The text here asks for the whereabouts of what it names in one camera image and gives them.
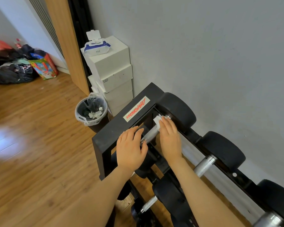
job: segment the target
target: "trash can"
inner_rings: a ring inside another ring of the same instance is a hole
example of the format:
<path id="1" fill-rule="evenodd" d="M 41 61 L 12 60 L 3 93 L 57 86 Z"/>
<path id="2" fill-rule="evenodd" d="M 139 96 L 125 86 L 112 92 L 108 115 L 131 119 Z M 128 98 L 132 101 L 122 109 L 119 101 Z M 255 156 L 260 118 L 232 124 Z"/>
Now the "trash can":
<path id="1" fill-rule="evenodd" d="M 77 104 L 75 116 L 97 133 L 109 122 L 107 102 L 99 93 L 91 93 Z"/>

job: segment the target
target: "hand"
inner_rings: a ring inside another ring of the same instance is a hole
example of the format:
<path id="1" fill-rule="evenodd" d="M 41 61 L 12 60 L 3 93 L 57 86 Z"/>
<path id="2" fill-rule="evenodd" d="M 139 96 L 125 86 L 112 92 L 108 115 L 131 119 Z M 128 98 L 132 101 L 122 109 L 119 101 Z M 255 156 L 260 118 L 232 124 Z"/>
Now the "hand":
<path id="1" fill-rule="evenodd" d="M 160 124 L 160 143 L 165 159 L 170 167 L 182 159 L 181 139 L 177 127 L 170 118 L 162 116 Z"/>
<path id="2" fill-rule="evenodd" d="M 140 149 L 140 140 L 144 128 L 139 129 L 134 134 L 137 129 L 138 126 L 135 126 L 124 131 L 117 141 L 118 167 L 128 170 L 130 175 L 141 166 L 148 150 L 146 142 L 143 142 L 142 149 Z"/>

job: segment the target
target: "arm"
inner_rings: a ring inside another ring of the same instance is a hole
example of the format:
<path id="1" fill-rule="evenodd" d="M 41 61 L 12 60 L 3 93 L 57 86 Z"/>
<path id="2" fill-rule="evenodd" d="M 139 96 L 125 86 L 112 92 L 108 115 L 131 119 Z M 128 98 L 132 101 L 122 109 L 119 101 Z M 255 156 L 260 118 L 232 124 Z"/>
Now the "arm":
<path id="1" fill-rule="evenodd" d="M 160 120 L 162 152 L 179 180 L 200 227 L 244 227 L 228 207 L 193 172 L 182 157 L 181 139 L 170 119 Z"/>
<path id="2" fill-rule="evenodd" d="M 148 147 L 140 140 L 143 129 L 138 127 L 123 132 L 117 141 L 118 166 L 77 202 L 59 215 L 52 227 L 104 227 L 124 184 L 145 159 Z"/>

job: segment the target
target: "pile of bags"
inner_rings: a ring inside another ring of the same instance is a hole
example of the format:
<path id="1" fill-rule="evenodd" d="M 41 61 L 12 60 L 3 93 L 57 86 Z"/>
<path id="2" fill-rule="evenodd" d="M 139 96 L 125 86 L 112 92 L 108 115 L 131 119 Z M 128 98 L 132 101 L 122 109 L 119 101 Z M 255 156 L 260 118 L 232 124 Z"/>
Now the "pile of bags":
<path id="1" fill-rule="evenodd" d="M 25 44 L 13 49 L 0 41 L 0 84 L 27 83 L 41 76 L 44 80 L 56 77 L 58 71 L 41 49 Z"/>

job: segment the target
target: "stacked white boxes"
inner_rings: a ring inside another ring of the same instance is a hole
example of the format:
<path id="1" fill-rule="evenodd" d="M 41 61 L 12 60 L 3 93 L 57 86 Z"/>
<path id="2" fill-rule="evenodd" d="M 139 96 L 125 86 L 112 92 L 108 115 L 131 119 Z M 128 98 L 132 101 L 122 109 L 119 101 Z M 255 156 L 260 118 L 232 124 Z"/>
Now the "stacked white boxes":
<path id="1" fill-rule="evenodd" d="M 116 116 L 132 99 L 133 69 L 128 47 L 114 36 L 104 39 L 111 45 L 105 54 L 89 57 L 81 52 L 91 69 L 88 77 L 93 91 L 100 92 L 106 99 L 113 116 Z"/>

